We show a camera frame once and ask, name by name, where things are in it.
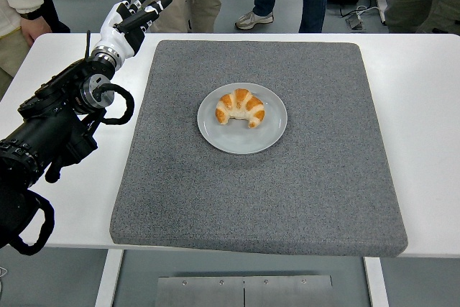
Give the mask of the person's hand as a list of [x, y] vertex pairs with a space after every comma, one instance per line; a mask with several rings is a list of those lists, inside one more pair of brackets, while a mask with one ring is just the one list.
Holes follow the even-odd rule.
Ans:
[[52, 33], [49, 24], [43, 17], [38, 17], [36, 19], [21, 18], [20, 24], [22, 34], [30, 47], [33, 46], [35, 40], [39, 36], [47, 33]]

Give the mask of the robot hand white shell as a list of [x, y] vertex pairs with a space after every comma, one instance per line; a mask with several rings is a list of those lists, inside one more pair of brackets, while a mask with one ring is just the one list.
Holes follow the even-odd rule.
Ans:
[[135, 56], [147, 30], [173, 0], [121, 0], [112, 6], [101, 25], [101, 39], [96, 43], [92, 55], [104, 55], [113, 60], [115, 69], [120, 69], [125, 60]]

